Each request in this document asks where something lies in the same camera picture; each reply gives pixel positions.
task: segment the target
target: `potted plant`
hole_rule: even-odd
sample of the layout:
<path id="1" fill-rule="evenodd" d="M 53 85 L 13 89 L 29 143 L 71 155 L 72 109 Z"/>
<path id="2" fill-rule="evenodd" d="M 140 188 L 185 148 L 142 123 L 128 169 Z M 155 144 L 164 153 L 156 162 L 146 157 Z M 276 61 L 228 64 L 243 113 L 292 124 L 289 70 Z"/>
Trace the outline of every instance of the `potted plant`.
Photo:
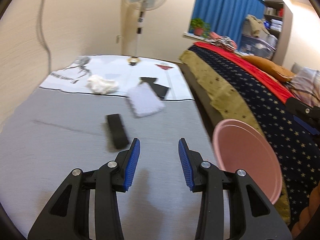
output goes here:
<path id="1" fill-rule="evenodd" d="M 195 18 L 191 20 L 190 29 L 193 30 L 193 33 L 196 36 L 207 36 L 207 32 L 210 30 L 210 28 L 210 24 L 205 23 L 200 18 Z"/>

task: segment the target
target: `pink plastic plate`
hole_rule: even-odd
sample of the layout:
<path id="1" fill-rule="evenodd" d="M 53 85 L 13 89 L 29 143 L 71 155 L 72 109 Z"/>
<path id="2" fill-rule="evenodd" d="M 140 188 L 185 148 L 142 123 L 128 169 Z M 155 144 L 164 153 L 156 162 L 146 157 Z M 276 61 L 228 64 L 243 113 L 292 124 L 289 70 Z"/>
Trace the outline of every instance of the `pink plastic plate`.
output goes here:
<path id="1" fill-rule="evenodd" d="M 280 164 L 257 130 L 244 122 L 226 119 L 214 129 L 212 144 L 220 169 L 247 171 L 271 203 L 276 203 L 282 190 Z"/>

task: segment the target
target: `plastic storage box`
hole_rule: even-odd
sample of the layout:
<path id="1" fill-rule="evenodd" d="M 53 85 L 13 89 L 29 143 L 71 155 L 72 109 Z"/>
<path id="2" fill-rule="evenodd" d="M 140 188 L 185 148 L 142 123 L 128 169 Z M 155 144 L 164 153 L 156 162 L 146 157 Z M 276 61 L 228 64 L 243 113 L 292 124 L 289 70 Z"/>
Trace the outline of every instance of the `plastic storage box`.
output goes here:
<path id="1" fill-rule="evenodd" d="M 276 50 L 261 39 L 242 35 L 239 51 L 270 60 Z"/>
<path id="2" fill-rule="evenodd" d="M 278 39 L 274 35 L 269 35 L 267 43 L 270 44 L 272 47 L 276 48 L 277 47 L 277 43 L 278 43 Z"/>

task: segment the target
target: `white crumpled tissue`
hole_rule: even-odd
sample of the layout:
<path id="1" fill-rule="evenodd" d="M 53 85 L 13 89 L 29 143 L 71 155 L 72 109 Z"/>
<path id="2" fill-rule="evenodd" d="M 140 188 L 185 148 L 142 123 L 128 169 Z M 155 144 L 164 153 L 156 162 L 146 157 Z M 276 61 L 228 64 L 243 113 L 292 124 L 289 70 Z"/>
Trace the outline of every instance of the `white crumpled tissue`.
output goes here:
<path id="1" fill-rule="evenodd" d="M 106 80 L 99 75 L 92 75 L 87 82 L 87 87 L 97 94 L 112 93 L 119 89 L 117 81 Z"/>

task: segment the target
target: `red flower pot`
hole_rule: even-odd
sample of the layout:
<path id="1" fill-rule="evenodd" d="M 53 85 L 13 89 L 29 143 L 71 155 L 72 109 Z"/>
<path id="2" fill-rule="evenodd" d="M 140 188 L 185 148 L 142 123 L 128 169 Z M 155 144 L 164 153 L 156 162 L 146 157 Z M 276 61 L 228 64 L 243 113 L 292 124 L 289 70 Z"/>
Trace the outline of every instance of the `red flower pot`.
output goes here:
<path id="1" fill-rule="evenodd" d="M 203 34 L 204 30 L 202 28 L 195 28 L 193 31 L 194 35 L 201 36 Z"/>

